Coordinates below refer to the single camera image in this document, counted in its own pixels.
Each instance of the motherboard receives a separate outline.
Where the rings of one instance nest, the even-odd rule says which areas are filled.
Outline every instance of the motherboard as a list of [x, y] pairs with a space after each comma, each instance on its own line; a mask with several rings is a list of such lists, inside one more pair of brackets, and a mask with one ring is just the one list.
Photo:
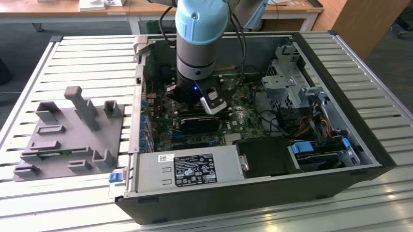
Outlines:
[[149, 87], [150, 117], [155, 151], [232, 145], [234, 141], [265, 136], [254, 110], [254, 83], [238, 85], [238, 76], [221, 79], [229, 93], [228, 108], [208, 115], [201, 103], [189, 106], [167, 97], [165, 87]]

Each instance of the aluminum extrusion table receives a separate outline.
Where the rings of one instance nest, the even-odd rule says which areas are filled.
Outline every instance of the aluminum extrusion table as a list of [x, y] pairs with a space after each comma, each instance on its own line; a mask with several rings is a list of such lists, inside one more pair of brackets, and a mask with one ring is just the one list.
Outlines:
[[336, 197], [169, 224], [141, 226], [109, 196], [109, 174], [12, 182], [39, 101], [63, 99], [81, 86], [94, 105], [126, 104], [118, 167], [129, 163], [135, 82], [134, 36], [64, 37], [50, 43], [0, 132], [0, 228], [14, 231], [412, 231], [413, 115], [338, 36], [304, 33], [399, 167]]

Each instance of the sticker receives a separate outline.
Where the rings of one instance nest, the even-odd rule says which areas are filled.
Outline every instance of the sticker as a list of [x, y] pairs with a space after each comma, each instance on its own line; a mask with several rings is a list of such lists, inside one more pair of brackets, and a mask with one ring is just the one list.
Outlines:
[[158, 162], [171, 162], [174, 161], [175, 154], [166, 154], [158, 156]]
[[218, 182], [213, 154], [175, 157], [174, 168], [178, 187]]
[[109, 12], [109, 15], [126, 15], [126, 12]]

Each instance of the black cable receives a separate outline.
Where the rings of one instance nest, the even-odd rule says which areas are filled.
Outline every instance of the black cable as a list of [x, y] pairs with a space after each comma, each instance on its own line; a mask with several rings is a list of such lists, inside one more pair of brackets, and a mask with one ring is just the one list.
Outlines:
[[236, 22], [237, 22], [237, 24], [238, 24], [238, 26], [240, 26], [240, 31], [241, 31], [241, 35], [242, 35], [242, 38], [244, 38], [244, 50], [245, 50], [245, 54], [244, 54], [244, 60], [242, 60], [242, 62], [241, 62], [241, 64], [237, 66], [237, 68], [240, 68], [240, 67], [244, 67], [244, 65], [245, 65], [245, 58], [246, 58], [246, 38], [245, 38], [245, 31], [244, 31], [244, 27], [242, 27], [242, 25], [241, 25], [241, 22], [240, 22], [240, 20], [238, 20], [238, 17], [237, 17], [237, 15], [234, 15], [233, 14], [233, 16], [234, 16], [234, 19], [236, 19]]
[[270, 121], [270, 134], [272, 134], [272, 132], [274, 132], [274, 131], [273, 131], [273, 125], [272, 125], [272, 123], [273, 123], [273, 121], [274, 121], [276, 119], [277, 119], [277, 117], [273, 118], [272, 121]]
[[238, 69], [241, 67], [241, 77], [244, 76], [245, 74], [245, 59], [246, 59], [246, 39], [245, 39], [245, 31], [244, 31], [244, 27], [241, 25], [241, 22], [238, 20], [238, 17], [237, 15], [233, 13], [233, 9], [232, 9], [232, 6], [228, 2], [228, 7], [229, 7], [229, 11], [230, 11], [230, 22], [234, 26], [234, 29], [236, 29], [236, 33], [237, 33], [237, 37], [238, 37], [238, 40], [240, 40], [240, 44], [241, 44], [241, 50], [242, 50], [242, 56], [244, 56], [244, 59], [240, 63], [240, 65], [236, 66], [236, 69]]
[[274, 111], [273, 111], [273, 110], [262, 110], [262, 111], [260, 112], [260, 115], [262, 115], [262, 114], [264, 114], [264, 112], [270, 112], [270, 113], [273, 113], [273, 114], [274, 114]]
[[284, 136], [285, 137], [292, 137], [290, 136], [290, 134], [277, 125], [277, 124], [274, 124], [272, 121], [269, 121], [265, 117], [262, 117], [262, 113], [264, 112], [266, 112], [266, 110], [265, 111], [258, 111], [258, 109], [257, 109], [257, 105], [256, 105], [256, 99], [257, 99], [257, 92], [258, 92], [258, 85], [260, 85], [260, 83], [257, 84], [257, 88], [256, 88], [256, 91], [254, 91], [254, 96], [253, 96], [253, 105], [254, 105], [254, 109], [256, 109], [256, 111], [257, 111], [257, 113], [258, 113], [258, 117], [265, 121], [265, 122], [268, 122], [269, 124], [270, 124], [270, 126], [273, 126], [273, 127], [276, 127], [277, 128], [277, 130], [284, 134]]
[[277, 25], [278, 25], [278, 19], [280, 19], [280, 12], [278, 12], [278, 6], [286, 6], [286, 5], [278, 5], [277, 2], [274, 2], [274, 0], [272, 0], [272, 2], [274, 4], [269, 4], [270, 6], [276, 6], [277, 9], [277, 20], [276, 20], [276, 26], [274, 26], [274, 31], [277, 31]]
[[161, 15], [161, 19], [159, 19], [159, 30], [161, 30], [161, 34], [163, 35], [163, 38], [165, 38], [165, 40], [170, 43], [170, 40], [167, 39], [167, 35], [166, 35], [166, 33], [163, 32], [163, 27], [162, 27], [162, 20], [163, 20], [163, 18], [166, 17], [166, 15], [167, 15], [167, 13], [169, 13], [169, 11], [173, 9], [173, 7], [170, 6], [167, 9], [166, 9], [166, 11], [162, 13], [162, 15]]
[[252, 64], [246, 65], [245, 67], [252, 67], [257, 72], [262, 73], [262, 71], [260, 71], [260, 69]]

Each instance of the blue tab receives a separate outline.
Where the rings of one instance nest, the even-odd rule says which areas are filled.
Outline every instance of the blue tab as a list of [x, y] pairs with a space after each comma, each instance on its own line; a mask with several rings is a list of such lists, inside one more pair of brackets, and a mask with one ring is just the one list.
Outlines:
[[342, 144], [345, 145], [347, 148], [351, 147], [351, 141], [348, 139], [342, 139]]
[[293, 149], [294, 154], [314, 151], [314, 148], [309, 141], [294, 143], [292, 145], [292, 149]]
[[298, 150], [298, 147], [296, 146], [296, 144], [293, 144], [292, 150], [293, 150], [294, 154], [300, 153], [300, 150]]
[[111, 173], [110, 175], [110, 183], [122, 181], [122, 173]]

